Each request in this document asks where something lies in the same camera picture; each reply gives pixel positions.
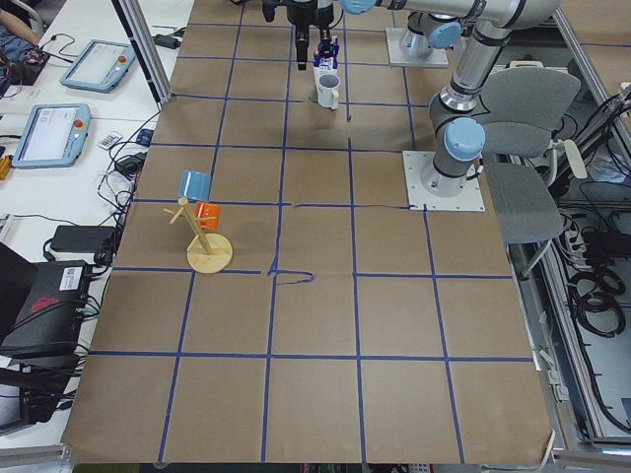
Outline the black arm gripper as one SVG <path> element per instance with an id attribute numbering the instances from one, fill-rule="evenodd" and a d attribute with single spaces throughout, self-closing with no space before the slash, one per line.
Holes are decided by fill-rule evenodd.
<path id="1" fill-rule="evenodd" d="M 316 17 L 315 0 L 290 0 L 286 3 L 287 19 L 295 26 L 296 61 L 299 70 L 306 70 L 310 44 L 309 26 Z"/>
<path id="2" fill-rule="evenodd" d="M 331 53 L 330 26 L 334 22 L 334 9 L 332 0 L 317 0 L 315 10 L 315 25 L 318 26 L 320 42 L 318 50 L 320 54 Z"/>

